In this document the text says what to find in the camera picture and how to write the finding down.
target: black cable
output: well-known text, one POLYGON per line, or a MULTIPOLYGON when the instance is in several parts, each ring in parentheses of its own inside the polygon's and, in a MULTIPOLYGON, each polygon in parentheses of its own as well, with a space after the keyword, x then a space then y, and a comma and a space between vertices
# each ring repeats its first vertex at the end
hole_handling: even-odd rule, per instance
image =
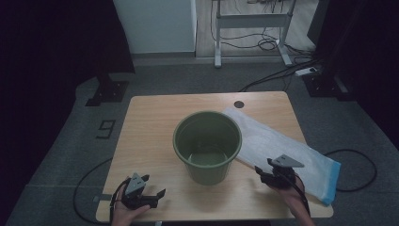
POLYGON ((294 56, 294 63, 295 64, 300 64, 300 63, 298 63, 296 60, 297 59, 310 59, 311 60, 311 56, 294 56))
POLYGON ((282 78, 282 81, 284 81, 284 88, 282 89, 283 91, 287 92, 288 88, 291 85, 291 81, 293 80, 293 77, 290 76, 290 79, 288 80, 288 83, 285 82, 285 79, 282 78))
POLYGON ((263 7, 262 12, 266 13, 267 12, 267 7, 271 6, 271 4, 269 3, 269 1, 266 2, 265 6, 263 7))
POLYGON ((240 9, 238 9, 238 7, 237 7, 237 0, 234 0, 234 5, 235 5, 235 9, 237 9, 237 11, 238 11, 240 14, 242 14, 241 11, 240 11, 240 9))
MULTIPOLYGON (((273 5, 272 10, 271 10, 272 13, 274 13, 274 8, 275 8, 276 4, 277 4, 277 0, 275 0, 274 5, 273 5, 273 3, 270 3, 271 6, 273 5)), ((282 13, 282 7, 283 7, 283 1, 281 1, 280 13, 282 13)), ((214 31, 213 31, 213 29, 212 29, 212 25, 213 25, 212 15, 213 15, 213 12, 214 12, 214 2, 211 1, 211 36, 212 36, 212 39, 213 39, 213 40, 216 40, 216 39, 215 39, 215 36, 214 36, 214 31)), ((256 44, 256 45, 251 45, 251 46, 237 46, 237 45, 234 45, 234 44, 225 42, 225 41, 221 41, 220 44, 226 44, 226 45, 232 46, 232 47, 237 48, 237 49, 252 49, 252 48, 257 48, 257 47, 259 47, 259 48, 260 48, 261 50, 263 50, 263 51, 272 51, 272 50, 275 50, 275 49, 277 48, 277 45, 276 45, 276 43, 275 43, 276 38, 274 38, 274 37, 272 37, 272 36, 269 36, 269 35, 265 35, 265 34, 264 34, 265 30, 266 30, 266 28, 263 30, 263 33, 262 33, 262 34, 254 33, 254 34, 249 34, 249 35, 240 36, 240 37, 234 37, 234 38, 224 38, 224 37, 220 36, 220 39, 221 39, 221 40, 238 40, 238 39, 243 39, 243 38, 251 37, 251 36, 262 36, 262 39, 259 40, 259 41, 258 41, 258 44, 256 44), (265 44, 270 44, 270 45, 271 45, 271 48, 264 48, 263 45, 265 45, 265 44)), ((294 47, 292 47, 291 45, 288 45, 288 44, 286 44, 286 43, 284 43, 284 45, 287 46, 288 50, 291 51, 291 52, 293 52, 293 53, 297 53, 297 54, 305 55, 305 56, 311 56, 311 55, 313 55, 313 51, 295 49, 294 47)))
POLYGON ((112 220, 114 219, 115 202, 117 201, 118 192, 120 191, 120 188, 124 185, 127 185, 130 182, 130 180, 131 178, 128 178, 124 180, 122 183, 120 183, 117 190, 112 195, 111 203, 109 203, 109 222, 112 222, 112 220))
POLYGON ((294 65, 294 67, 292 67, 292 68, 287 68, 287 69, 284 69, 282 71, 279 71, 279 72, 276 72, 276 73, 272 73, 272 74, 270 74, 270 75, 268 75, 268 76, 266 76, 264 78, 261 78, 259 80, 256 80, 256 81, 246 85, 245 87, 240 89, 239 92, 247 91, 247 89, 249 89, 252 86, 255 86, 255 85, 258 85, 258 84, 261 84, 261 83, 264 83, 264 82, 268 82, 270 80, 274 80, 274 79, 290 76, 290 75, 294 74, 295 71, 303 69, 303 68, 306 68, 306 67, 309 67, 310 65, 318 63, 319 61, 320 61, 319 59, 313 59, 313 60, 310 60, 310 61, 307 61, 307 62, 304 62, 304 63, 300 63, 300 64, 297 64, 297 65, 294 65), (283 75, 283 76, 274 77, 276 75, 279 75, 280 73, 286 73, 286 74, 283 75))
POLYGON ((352 149, 340 149, 340 150, 332 151, 332 152, 329 152, 329 153, 325 153, 324 155, 325 156, 329 156, 329 155, 331 155, 333 153, 341 153, 341 152, 357 153, 357 154, 360 154, 361 156, 363 156, 364 158, 366 158, 373 165, 374 175, 373 175, 373 177, 372 177, 372 179, 370 181, 368 181, 367 183, 365 183, 362 186, 359 186, 359 187, 356 187, 356 188, 352 188, 352 189, 341 189, 341 188, 337 187, 337 191, 341 191, 341 192, 359 191, 359 190, 362 190, 363 188, 365 188, 366 186, 369 186, 372 182, 375 181, 375 178, 377 176, 377 168, 376 168, 375 163, 372 161, 372 159, 370 159, 366 154, 361 153, 361 152, 356 151, 356 150, 352 150, 352 149))
POLYGON ((90 220, 90 219, 85 218, 83 215, 80 214, 80 212, 79 212, 79 210, 77 209, 77 206, 76 206, 76 194, 77 194, 77 189, 78 189, 79 186, 82 184, 82 182, 83 182, 94 170, 96 170, 98 167, 102 166, 103 164, 105 164, 105 163, 107 163, 107 162, 109 162, 109 161, 111 161, 111 160, 112 160, 112 157, 106 159, 104 162, 100 163, 99 165, 97 165, 96 167, 94 167, 93 169, 91 169, 88 173, 86 173, 86 175, 85 175, 84 177, 82 177, 82 179, 80 179, 79 183, 77 184, 77 186, 76 186, 76 188, 75 188, 75 190, 74 190, 74 192, 73 192, 73 210, 74 210, 74 212, 76 213, 76 215, 77 215, 80 219, 84 220, 84 221, 87 222, 87 223, 92 223, 92 224, 97 224, 97 225, 109 225, 109 222, 106 222, 106 223, 105 223, 105 222, 100 222, 100 221, 93 221, 93 220, 90 220))

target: white towel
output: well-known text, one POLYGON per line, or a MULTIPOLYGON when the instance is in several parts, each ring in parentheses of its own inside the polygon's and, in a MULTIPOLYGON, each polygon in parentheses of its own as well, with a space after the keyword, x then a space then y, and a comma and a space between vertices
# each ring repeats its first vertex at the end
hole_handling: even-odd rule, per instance
POLYGON ((307 193, 325 205, 334 201, 341 167, 339 162, 253 120, 241 111, 229 107, 223 113, 230 116, 241 130, 243 142, 241 151, 237 155, 238 159, 271 173, 272 167, 267 164, 266 159, 275 159, 286 154, 305 165, 304 168, 294 168, 294 170, 305 184, 307 193))

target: black curtain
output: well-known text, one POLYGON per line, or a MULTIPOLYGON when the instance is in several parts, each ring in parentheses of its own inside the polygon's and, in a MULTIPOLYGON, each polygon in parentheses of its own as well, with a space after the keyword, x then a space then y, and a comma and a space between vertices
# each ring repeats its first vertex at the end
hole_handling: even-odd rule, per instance
POLYGON ((334 60, 330 71, 322 75, 339 77, 399 149, 399 16, 394 3, 330 0, 316 53, 326 65, 334 60), (359 17, 332 59, 331 53, 356 13, 359 17))
POLYGON ((0 53, 4 224, 71 113, 76 87, 135 70, 112 0, 1 1, 0 53))

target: table top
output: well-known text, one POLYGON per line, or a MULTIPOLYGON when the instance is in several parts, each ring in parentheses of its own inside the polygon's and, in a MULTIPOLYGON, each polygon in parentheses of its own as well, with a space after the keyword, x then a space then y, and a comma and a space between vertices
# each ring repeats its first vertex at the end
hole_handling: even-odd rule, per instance
MULTIPOLYGON (((150 175, 143 195, 167 190, 158 207, 137 221, 293 218, 279 195, 262 184, 251 167, 233 160, 223 182, 202 186, 189 177, 173 150, 173 132, 183 118, 201 110, 222 112, 236 101, 244 103, 238 110, 256 121, 306 142, 282 91, 136 96, 126 113, 103 194, 113 194, 127 176, 137 172, 150 175)), ((331 206, 307 197, 313 218, 332 216, 331 206)), ((109 201, 100 201, 96 218, 109 221, 109 201)))

